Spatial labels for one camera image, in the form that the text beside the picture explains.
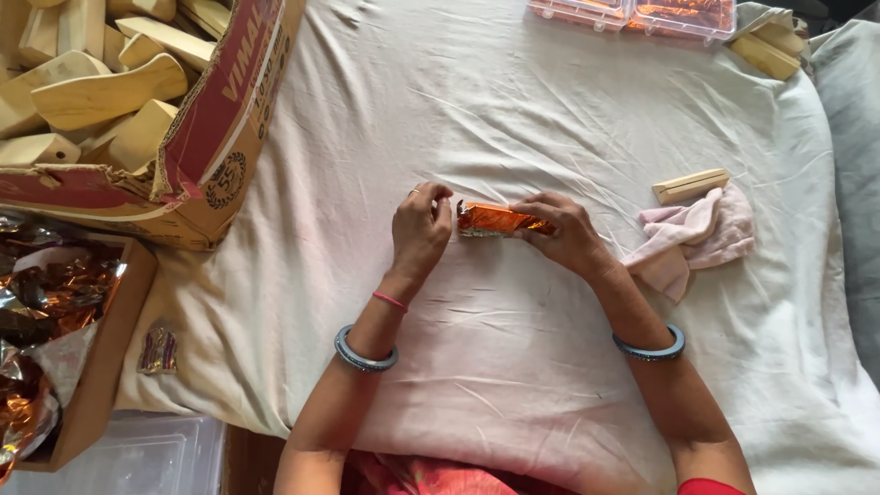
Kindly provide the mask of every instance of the hand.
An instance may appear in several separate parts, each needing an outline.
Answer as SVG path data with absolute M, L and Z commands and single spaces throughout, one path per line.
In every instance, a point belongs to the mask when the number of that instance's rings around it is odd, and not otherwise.
M 510 209 L 534 215 L 556 227 L 552 236 L 520 229 L 512 237 L 526 240 L 544 256 L 574 271 L 587 282 L 598 280 L 619 267 L 620 263 L 605 249 L 593 228 L 587 210 L 567 197 L 540 193 L 512 204 Z
M 421 286 L 440 261 L 452 234 L 450 196 L 449 188 L 434 182 L 423 182 L 410 191 L 392 221 L 394 261 L 390 273 Z

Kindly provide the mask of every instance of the blue bangle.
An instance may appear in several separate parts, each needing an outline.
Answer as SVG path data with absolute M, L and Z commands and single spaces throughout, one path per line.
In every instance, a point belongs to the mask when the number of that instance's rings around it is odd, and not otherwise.
M 644 351 L 642 349 L 636 349 L 632 345 L 620 340 L 614 334 L 612 334 L 612 339 L 614 339 L 614 343 L 620 351 L 633 358 L 641 359 L 642 361 L 668 361 L 669 359 L 675 359 L 678 356 L 681 356 L 681 353 L 685 351 L 685 334 L 681 333 L 681 330 L 677 329 L 675 325 L 671 325 L 670 323 L 666 323 L 666 328 L 669 329 L 672 336 L 675 337 L 675 343 L 669 349 L 663 349 L 662 351 Z
M 372 359 L 358 356 L 345 342 L 345 337 L 348 335 L 348 331 L 351 330 L 351 327 L 352 325 L 342 327 L 339 333 L 336 334 L 334 345 L 336 347 L 336 352 L 339 353 L 339 356 L 343 361 L 365 372 L 383 372 L 394 366 L 394 363 L 397 363 L 396 345 L 391 349 L 391 355 L 383 361 L 374 361 Z

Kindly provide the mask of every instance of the plastic bin lid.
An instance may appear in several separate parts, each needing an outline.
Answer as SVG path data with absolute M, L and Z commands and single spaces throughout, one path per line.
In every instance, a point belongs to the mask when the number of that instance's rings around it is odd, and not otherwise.
M 636 0 L 632 21 L 657 29 L 727 40 L 737 30 L 736 0 Z
M 104 436 L 56 473 L 12 471 L 0 495 L 216 495 L 226 424 L 114 414 Z
M 572 18 L 596 25 L 601 23 L 623 26 L 627 23 L 635 0 L 529 0 L 529 6 L 544 17 L 553 17 L 559 12 Z

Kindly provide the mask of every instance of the red thread bracelet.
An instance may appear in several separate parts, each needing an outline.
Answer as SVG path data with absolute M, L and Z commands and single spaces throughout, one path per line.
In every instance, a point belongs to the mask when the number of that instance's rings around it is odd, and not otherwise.
M 395 306 L 400 307 L 400 309 L 402 309 L 404 313 L 409 312 L 409 308 L 406 307 L 403 303 L 397 301 L 396 299 L 391 299 L 388 296 L 386 296 L 380 292 L 373 292 L 373 295 L 380 298 L 381 300 L 388 301 L 388 302 L 394 304 Z

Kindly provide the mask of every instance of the bangle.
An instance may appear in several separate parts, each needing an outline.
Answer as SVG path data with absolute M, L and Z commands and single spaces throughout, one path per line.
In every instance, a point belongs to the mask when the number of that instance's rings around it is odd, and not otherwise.
M 675 343 L 672 347 L 663 349 L 662 351 L 645 351 L 635 348 L 632 345 L 623 342 L 614 334 L 612 334 L 612 339 L 621 352 L 628 356 L 632 356 L 633 358 L 641 359 L 642 361 L 668 361 L 681 356 L 681 353 L 685 351 L 685 334 L 677 329 L 675 325 L 671 325 L 670 323 L 666 323 L 666 328 L 669 329 L 672 336 L 675 337 Z
M 346 363 L 354 366 L 355 368 L 365 371 L 365 372 L 383 372 L 397 363 L 397 346 L 395 345 L 391 349 L 391 354 L 388 358 L 382 361 L 374 361 L 372 359 L 362 358 L 358 356 L 354 351 L 348 347 L 348 344 L 345 342 L 345 337 L 348 335 L 348 332 L 351 330 L 352 325 L 348 325 L 346 327 L 342 327 L 338 334 L 336 334 L 336 340 L 334 345 L 336 347 L 336 352 L 339 353 L 340 358 Z
M 409 308 L 405 304 L 403 304 L 402 302 L 400 302 L 396 299 L 391 299 L 381 292 L 373 292 L 373 295 L 376 296 L 377 298 L 380 298 L 383 301 L 390 302 L 390 303 L 394 304 L 395 306 L 400 307 L 400 309 L 403 309 L 404 314 L 409 312 Z

